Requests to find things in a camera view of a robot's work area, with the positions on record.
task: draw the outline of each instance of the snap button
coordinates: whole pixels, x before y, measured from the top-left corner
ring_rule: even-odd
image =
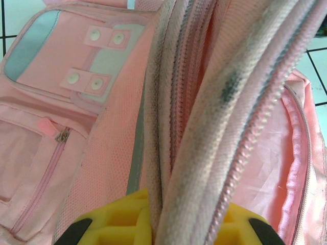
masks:
[[[97,78],[92,82],[92,89],[93,90],[99,90],[103,85],[103,79],[102,78]]]
[[[117,35],[115,35],[115,37],[113,38],[113,43],[116,45],[121,44],[125,39],[125,36],[123,33],[118,33]]]
[[[90,39],[92,41],[97,41],[101,36],[101,33],[98,29],[94,29],[92,30],[91,34],[90,34]]]
[[[78,73],[75,72],[75,73],[71,74],[71,75],[68,77],[67,82],[68,82],[69,84],[74,84],[74,83],[76,83],[79,79],[80,79],[80,75],[78,75]]]

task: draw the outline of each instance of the white tile floor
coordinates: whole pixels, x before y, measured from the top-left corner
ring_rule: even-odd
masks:
[[[2,44],[3,50],[7,51],[25,23],[43,9],[45,4],[42,0],[1,0],[1,2],[0,11],[3,16],[0,23],[0,45]],[[322,133],[327,141],[327,38],[314,38],[297,69],[312,82],[316,110]]]

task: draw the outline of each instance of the light blue panel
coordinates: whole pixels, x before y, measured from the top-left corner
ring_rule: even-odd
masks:
[[[125,50],[102,48],[97,54],[90,68],[91,72],[111,75],[111,82],[103,96],[98,97],[94,95],[84,94],[85,97],[100,103],[105,102],[107,96],[109,95],[111,87],[114,84],[114,81],[116,80],[120,70],[125,64],[132,49],[135,47],[138,38],[142,34],[144,26],[141,26],[139,24],[118,24],[114,26],[114,29],[131,30],[132,32]]]
[[[40,15],[17,44],[5,65],[5,74],[13,81],[24,73],[57,25],[61,11]]]
[[[127,8],[135,9],[135,0],[127,0]]]

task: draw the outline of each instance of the zipper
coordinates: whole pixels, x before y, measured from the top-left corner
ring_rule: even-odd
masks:
[[[21,213],[20,217],[16,221],[13,228],[10,230],[10,232],[12,234],[17,234],[22,229],[22,227],[24,226],[24,224],[26,223],[28,218],[33,214],[33,211],[39,204],[41,197],[43,196],[45,189],[48,186],[49,181],[50,181],[50,179],[54,173],[54,170],[58,164],[61,154],[65,149],[65,145],[68,140],[70,130],[71,130],[70,128],[65,128],[56,137],[55,140],[58,142],[58,144],[57,144],[55,151],[51,157],[50,163],[48,164],[48,167],[46,168],[45,173],[44,173],[41,181],[39,182],[32,198],[26,205],[24,211]]]
[[[303,224],[303,219],[304,219],[304,214],[302,213],[302,211],[305,210],[307,208],[307,205],[308,205],[307,196],[308,196],[308,189],[309,189],[308,186],[310,185],[310,182],[311,182],[310,166],[312,165],[312,151],[311,151],[309,124],[308,124],[308,120],[307,120],[307,117],[305,115],[305,112],[304,112],[304,110],[302,108],[301,101],[296,96],[295,91],[291,87],[285,85],[285,88],[290,92],[290,94],[294,98],[294,100],[295,100],[295,102],[296,102],[296,104],[297,104],[297,106],[299,108],[299,111],[300,111],[300,114],[301,114],[301,117],[302,117],[302,120],[303,120],[304,126],[305,126],[305,131],[306,131],[306,135],[307,135],[307,146],[308,146],[308,166],[307,166],[307,172],[306,172],[305,186],[304,186],[303,191],[302,191],[300,208],[299,208],[298,215],[297,215],[297,218],[296,218],[295,231],[294,231],[294,234],[293,234],[293,237],[292,237],[292,242],[291,242],[292,245],[296,245],[296,244],[298,244],[298,236],[299,236],[298,227],[301,224]]]
[[[223,190],[216,205],[216,210],[214,212],[204,242],[205,245],[212,245],[216,240],[220,225],[223,223],[224,216],[227,213],[229,203],[242,175],[244,167],[247,164],[250,152],[253,149],[253,146],[256,143],[257,138],[260,135],[261,130],[273,109],[275,101],[280,98],[284,87],[281,81],[288,77],[290,73],[290,67],[294,67],[294,65],[296,65],[297,60],[304,53],[306,46],[309,44],[309,40],[311,40],[312,36],[314,35],[313,30],[317,25],[317,17],[319,15],[322,16],[323,13],[320,12],[320,5],[324,6],[322,1],[317,2],[318,3],[315,4],[315,7],[307,10],[308,17],[305,20],[306,22],[303,24],[303,27],[301,27],[301,30],[297,34],[295,40],[292,42],[288,52],[284,55],[282,61],[278,64],[277,68],[273,70],[277,74],[277,77],[273,77],[273,81],[271,81],[268,87],[265,89],[258,103],[258,106],[255,109],[248,123],[248,126],[244,131],[235,157],[231,163],[231,167],[224,183]],[[303,209],[306,205],[307,203],[305,199],[303,199],[301,209]],[[299,215],[296,227],[298,227],[298,224],[300,224],[302,219],[303,217]],[[292,240],[294,244],[297,243],[297,237],[298,234],[296,233]]]
[[[188,25],[184,33],[185,37],[181,38],[181,40],[185,40],[181,44],[184,48],[180,54],[177,53],[178,50],[176,51],[176,56],[179,59],[176,73],[181,75],[175,76],[179,81],[175,82],[174,84],[176,84],[176,87],[173,87],[171,118],[176,118],[176,120],[172,121],[171,126],[171,164],[175,162],[185,126],[199,88],[199,74],[196,71],[200,69],[202,50],[206,31],[209,26],[209,18],[205,18],[205,16],[210,16],[212,14],[214,6],[213,1],[194,1],[192,9],[190,10],[190,15],[194,13],[202,14],[194,15],[193,18],[187,21]]]

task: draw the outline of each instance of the pink backpack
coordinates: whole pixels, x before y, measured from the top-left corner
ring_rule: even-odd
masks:
[[[327,243],[325,146],[291,73],[326,0],[45,2],[1,63],[1,245],[52,244],[144,187],[156,245],[213,244],[230,202]]]

